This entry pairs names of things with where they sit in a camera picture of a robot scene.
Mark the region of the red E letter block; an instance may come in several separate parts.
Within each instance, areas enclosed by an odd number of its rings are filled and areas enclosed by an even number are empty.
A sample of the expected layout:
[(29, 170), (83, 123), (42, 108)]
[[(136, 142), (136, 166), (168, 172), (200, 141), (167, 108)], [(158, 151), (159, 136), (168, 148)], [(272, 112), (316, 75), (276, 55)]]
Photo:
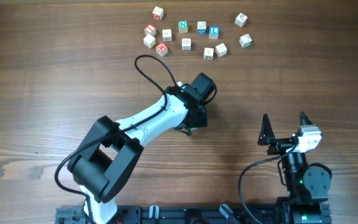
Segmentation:
[(155, 46), (157, 54), (161, 57), (168, 53), (168, 47), (164, 42), (161, 42)]

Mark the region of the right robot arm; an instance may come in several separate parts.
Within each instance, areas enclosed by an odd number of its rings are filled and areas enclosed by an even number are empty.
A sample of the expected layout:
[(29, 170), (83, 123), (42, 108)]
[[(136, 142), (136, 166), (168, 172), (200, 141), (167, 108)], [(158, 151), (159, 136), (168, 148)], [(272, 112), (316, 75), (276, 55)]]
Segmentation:
[(268, 146), (267, 154), (278, 155), (278, 170), (288, 196), (276, 202), (278, 223), (327, 224), (332, 222), (328, 200), (333, 173), (320, 163), (309, 164), (306, 153), (317, 148), (322, 132), (300, 113), (300, 127), (289, 138), (275, 137), (269, 116), (263, 115), (257, 144)]

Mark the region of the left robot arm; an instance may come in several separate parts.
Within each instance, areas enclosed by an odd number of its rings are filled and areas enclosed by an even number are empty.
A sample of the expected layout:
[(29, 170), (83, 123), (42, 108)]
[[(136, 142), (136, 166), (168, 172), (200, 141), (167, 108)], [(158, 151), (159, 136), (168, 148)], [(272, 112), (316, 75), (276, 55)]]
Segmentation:
[(88, 222), (109, 223), (117, 213), (116, 195), (129, 180), (144, 147), (169, 129), (186, 135), (208, 125), (206, 105), (217, 92), (210, 77), (200, 73), (191, 84), (165, 89), (155, 104), (126, 119), (99, 118), (68, 162), (68, 170), (89, 196)]

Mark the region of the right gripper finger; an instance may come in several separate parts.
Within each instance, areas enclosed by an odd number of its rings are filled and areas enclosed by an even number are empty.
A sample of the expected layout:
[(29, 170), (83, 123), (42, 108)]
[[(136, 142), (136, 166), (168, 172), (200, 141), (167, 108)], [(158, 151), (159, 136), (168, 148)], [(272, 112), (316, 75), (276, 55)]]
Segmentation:
[(307, 115), (305, 114), (304, 111), (302, 111), (300, 113), (300, 125), (301, 126), (306, 126), (306, 125), (312, 125), (313, 123), (309, 120), (309, 118), (307, 117)]
[(275, 135), (272, 129), (272, 125), (268, 114), (264, 114), (257, 144), (260, 146), (266, 146), (273, 143), (275, 143)]

